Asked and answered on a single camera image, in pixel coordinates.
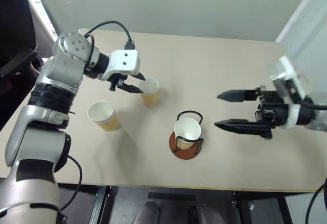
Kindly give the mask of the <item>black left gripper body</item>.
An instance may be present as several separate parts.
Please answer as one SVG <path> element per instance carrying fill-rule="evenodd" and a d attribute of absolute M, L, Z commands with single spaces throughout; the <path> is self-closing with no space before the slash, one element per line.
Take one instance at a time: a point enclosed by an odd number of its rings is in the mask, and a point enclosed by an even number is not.
<path fill-rule="evenodd" d="M 124 81 L 128 78 L 127 75 L 123 75 L 120 73 L 114 73 L 112 74 L 108 81 L 110 82 L 110 91 L 115 91 L 116 88 L 122 89 L 124 91 L 132 91 L 131 87 L 124 83 Z"/>

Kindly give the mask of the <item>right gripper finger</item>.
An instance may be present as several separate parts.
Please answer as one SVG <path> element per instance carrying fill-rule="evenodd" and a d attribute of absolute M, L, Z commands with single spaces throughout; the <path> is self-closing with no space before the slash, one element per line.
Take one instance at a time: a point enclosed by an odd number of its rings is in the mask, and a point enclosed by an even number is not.
<path fill-rule="evenodd" d="M 258 97 L 256 90 L 229 90 L 217 95 L 217 99 L 227 102 L 255 101 Z"/>
<path fill-rule="evenodd" d="M 222 130 L 245 135 L 258 135 L 262 138 L 271 138 L 270 125 L 263 122 L 250 122 L 245 119 L 227 119 L 214 122 Z"/>

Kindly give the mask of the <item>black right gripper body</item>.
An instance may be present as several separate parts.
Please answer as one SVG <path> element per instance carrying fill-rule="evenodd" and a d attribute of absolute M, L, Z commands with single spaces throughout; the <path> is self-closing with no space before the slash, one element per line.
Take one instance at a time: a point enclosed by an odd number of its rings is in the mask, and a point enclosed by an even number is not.
<path fill-rule="evenodd" d="M 284 103 L 277 91 L 268 91 L 265 86 L 258 87 L 256 95 L 260 100 L 255 112 L 256 122 L 261 125 L 259 135 L 264 139 L 271 139 L 271 130 L 286 123 L 288 105 Z"/>

